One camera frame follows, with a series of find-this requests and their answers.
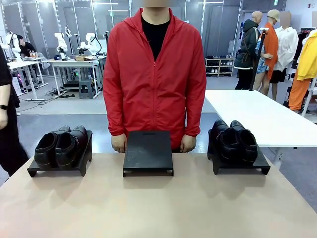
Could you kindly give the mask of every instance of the cap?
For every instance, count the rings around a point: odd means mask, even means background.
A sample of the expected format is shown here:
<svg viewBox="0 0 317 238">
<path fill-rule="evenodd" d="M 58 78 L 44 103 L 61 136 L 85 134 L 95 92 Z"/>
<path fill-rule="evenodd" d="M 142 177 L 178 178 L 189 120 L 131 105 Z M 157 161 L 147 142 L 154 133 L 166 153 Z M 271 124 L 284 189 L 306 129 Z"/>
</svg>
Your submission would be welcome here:
<svg viewBox="0 0 317 238">
<path fill-rule="evenodd" d="M 267 16 L 274 18 L 277 22 L 279 22 L 279 10 L 273 9 L 268 11 Z"/>
</svg>

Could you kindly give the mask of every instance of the black tray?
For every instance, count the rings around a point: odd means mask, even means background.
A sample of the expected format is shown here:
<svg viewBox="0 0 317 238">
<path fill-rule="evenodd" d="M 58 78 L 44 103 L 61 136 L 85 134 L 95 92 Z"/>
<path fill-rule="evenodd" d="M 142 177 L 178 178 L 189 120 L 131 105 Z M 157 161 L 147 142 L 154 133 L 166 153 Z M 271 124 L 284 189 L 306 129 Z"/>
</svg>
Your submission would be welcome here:
<svg viewBox="0 0 317 238">
<path fill-rule="evenodd" d="M 54 168 L 50 168 L 47 170 L 42 170 L 39 168 L 39 166 L 37 165 L 35 160 L 33 160 L 30 167 L 27 169 L 30 176 L 33 178 L 38 171 L 79 171 L 81 176 L 85 176 L 86 171 L 87 171 L 87 161 L 91 161 L 92 157 L 93 157 L 93 152 L 92 152 L 93 133 L 92 133 L 92 131 L 88 130 L 87 135 L 88 135 L 87 146 L 83 150 L 82 153 L 78 154 L 77 158 L 75 159 L 77 162 L 72 169 L 62 170 L 60 167 L 54 167 Z"/>
<path fill-rule="evenodd" d="M 174 176 L 169 131 L 132 131 L 124 157 L 123 176 Z"/>
<path fill-rule="evenodd" d="M 258 157 L 253 164 L 250 163 L 229 163 L 223 158 L 214 144 L 210 141 L 208 146 L 207 157 L 212 160 L 213 173 L 218 174 L 219 169 L 261 169 L 264 175 L 267 175 L 271 166 L 268 165 L 261 149 L 258 146 Z"/>
</svg>

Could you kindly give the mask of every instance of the dark green jacket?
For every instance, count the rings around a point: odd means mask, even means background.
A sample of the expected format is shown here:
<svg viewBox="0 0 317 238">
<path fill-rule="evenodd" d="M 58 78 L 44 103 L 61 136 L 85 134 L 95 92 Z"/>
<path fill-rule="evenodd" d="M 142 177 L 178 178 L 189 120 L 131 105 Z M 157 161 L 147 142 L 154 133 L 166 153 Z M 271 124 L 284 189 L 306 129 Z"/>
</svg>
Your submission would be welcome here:
<svg viewBox="0 0 317 238">
<path fill-rule="evenodd" d="M 234 63 L 237 68 L 252 68 L 253 60 L 257 58 L 256 47 L 260 32 L 258 24 L 252 20 L 246 20 L 243 26 L 243 39 L 241 42 L 240 53 Z"/>
</svg>

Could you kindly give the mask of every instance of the red zip-up jacket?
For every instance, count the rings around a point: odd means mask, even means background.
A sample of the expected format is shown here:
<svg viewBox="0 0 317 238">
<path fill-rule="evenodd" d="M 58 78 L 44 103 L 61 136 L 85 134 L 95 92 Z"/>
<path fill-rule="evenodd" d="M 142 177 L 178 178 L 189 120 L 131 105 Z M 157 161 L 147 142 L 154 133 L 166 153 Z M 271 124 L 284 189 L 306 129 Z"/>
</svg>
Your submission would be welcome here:
<svg viewBox="0 0 317 238">
<path fill-rule="evenodd" d="M 200 133 L 206 89 L 202 39 L 170 9 L 170 25 L 154 61 L 142 30 L 142 11 L 117 23 L 109 36 L 104 75 L 109 131 L 168 130 L 174 149 L 184 134 Z"/>
</svg>

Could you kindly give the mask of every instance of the black shoe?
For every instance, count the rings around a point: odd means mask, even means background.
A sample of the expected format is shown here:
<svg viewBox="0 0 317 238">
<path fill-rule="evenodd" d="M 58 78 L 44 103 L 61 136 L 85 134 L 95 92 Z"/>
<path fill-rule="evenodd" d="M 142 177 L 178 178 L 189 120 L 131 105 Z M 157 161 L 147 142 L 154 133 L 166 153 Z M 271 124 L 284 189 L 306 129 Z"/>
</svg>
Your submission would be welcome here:
<svg viewBox="0 0 317 238">
<path fill-rule="evenodd" d="M 253 134 L 236 120 L 231 123 L 230 127 L 237 132 L 241 159 L 245 162 L 254 162 L 258 157 L 258 146 Z"/>
<path fill-rule="evenodd" d="M 234 129 L 228 127 L 223 120 L 217 120 L 209 130 L 209 140 L 215 145 L 220 155 L 232 162 L 238 156 L 238 141 Z"/>
<path fill-rule="evenodd" d="M 56 145 L 56 162 L 63 169 L 71 169 L 78 154 L 85 149 L 88 136 L 85 127 L 79 125 L 69 133 L 63 133 Z"/>
<path fill-rule="evenodd" d="M 65 125 L 59 130 L 45 134 L 35 148 L 34 160 L 42 170 L 57 167 L 55 147 L 61 134 L 70 132 L 70 127 Z"/>
</svg>

